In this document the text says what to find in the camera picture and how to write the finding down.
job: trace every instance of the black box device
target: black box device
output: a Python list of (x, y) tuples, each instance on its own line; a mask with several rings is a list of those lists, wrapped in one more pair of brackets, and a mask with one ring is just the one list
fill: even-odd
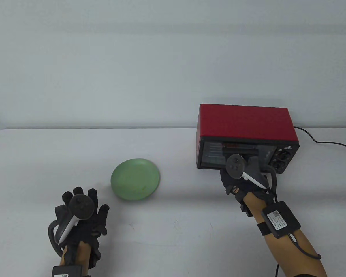
[(300, 223), (283, 201), (264, 208), (262, 216), (277, 239), (301, 228)]

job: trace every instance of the velcro strap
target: velcro strap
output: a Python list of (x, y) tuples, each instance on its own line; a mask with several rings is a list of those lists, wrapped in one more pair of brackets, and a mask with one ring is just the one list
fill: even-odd
[(269, 227), (265, 221), (262, 223), (259, 223), (257, 226), (258, 226), (262, 236), (266, 236), (266, 235), (269, 235), (272, 233), (272, 231), (269, 229)]

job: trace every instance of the device label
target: device label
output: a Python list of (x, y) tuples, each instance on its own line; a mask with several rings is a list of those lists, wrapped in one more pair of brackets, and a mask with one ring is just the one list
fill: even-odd
[(266, 216), (269, 218), (270, 222), (273, 224), (274, 228), (277, 231), (287, 226), (286, 221), (283, 219), (283, 217), (279, 214), (278, 211), (273, 211), (270, 214), (267, 214)]

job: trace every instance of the glove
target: glove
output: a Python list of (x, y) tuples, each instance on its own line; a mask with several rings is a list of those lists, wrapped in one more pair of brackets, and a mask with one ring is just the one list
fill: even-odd
[(259, 186), (255, 185), (251, 181), (247, 181), (243, 178), (233, 179), (227, 172), (226, 169), (220, 170), (220, 177), (225, 188), (227, 195), (232, 193), (236, 196), (236, 200), (241, 204), (241, 211), (247, 214), (248, 217), (253, 216), (251, 211), (248, 209), (246, 204), (243, 201), (243, 198), (249, 193), (252, 192), (257, 198), (265, 201), (267, 205), (274, 203), (275, 191), (273, 192), (273, 187), (271, 189), (262, 189)]
[[(73, 194), (83, 194), (81, 187), (76, 187), (73, 190)], [(55, 209), (55, 214), (57, 218), (61, 218), (64, 215), (64, 212), (68, 209), (70, 199), (73, 197), (73, 194), (70, 191), (67, 191), (63, 194), (63, 201), (65, 205), (59, 206)], [(98, 251), (99, 242), (97, 239), (101, 235), (106, 235), (107, 230), (106, 219), (108, 216), (109, 206), (104, 204), (100, 207), (99, 212), (97, 213), (98, 199), (97, 192), (95, 189), (90, 189), (87, 192), (87, 195), (94, 201), (94, 213), (87, 220), (80, 220), (77, 226), (74, 226), (69, 232), (66, 239), (59, 245), (63, 250), (67, 247), (67, 252), (64, 255), (65, 265), (74, 264), (77, 256), (78, 245), (81, 241), (91, 246), (91, 255), (89, 262), (89, 269), (96, 266), (96, 262), (100, 260), (101, 253)]]

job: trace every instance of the power cord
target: power cord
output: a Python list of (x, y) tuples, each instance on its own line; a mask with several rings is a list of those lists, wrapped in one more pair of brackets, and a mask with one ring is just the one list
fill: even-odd
[(343, 144), (343, 143), (339, 143), (339, 142), (334, 142), (334, 141), (317, 141), (315, 140), (315, 138), (308, 132), (306, 131), (305, 129), (301, 128), (301, 127), (297, 127), (297, 126), (294, 126), (295, 129), (299, 129), (301, 131), (304, 131), (305, 133), (307, 133), (309, 135), (309, 137), (311, 137), (311, 139), (316, 142), (316, 143), (327, 143), (327, 144), (338, 144), (338, 145), (341, 145), (341, 146), (345, 146), (346, 147), (346, 144)]
[[(300, 128), (300, 127), (295, 127), (295, 128), (298, 128), (298, 129), (301, 129), (301, 130), (307, 132), (306, 130), (304, 130), (304, 129)], [(275, 188), (274, 188), (274, 190), (273, 190), (273, 178), (272, 178), (272, 189), (269, 189), (269, 188), (268, 188), (268, 192), (269, 192), (269, 193), (273, 193), (273, 195), (274, 195), (274, 201), (275, 201), (276, 203), (278, 203), (276, 188), (277, 188), (277, 181), (275, 182)], [(320, 260), (320, 259), (322, 258), (322, 256), (319, 255), (318, 253), (317, 253), (317, 256), (314, 256), (314, 255), (312, 255), (312, 254), (310, 254), (310, 253), (307, 253), (304, 249), (302, 249), (302, 248), (300, 247), (300, 245), (298, 244), (297, 239), (295, 238), (295, 236), (294, 236), (292, 233), (289, 234), (288, 236), (289, 236), (290, 240), (292, 241), (292, 243), (297, 247), (297, 249), (300, 250), (300, 252), (303, 253), (304, 255), (306, 255), (306, 256), (308, 256), (308, 257), (310, 257), (310, 258), (312, 258), (312, 259), (315, 259), (315, 260)], [(275, 277), (278, 276), (278, 271), (279, 271), (279, 264), (277, 264), (277, 267), (276, 267), (276, 275), (275, 275)]]

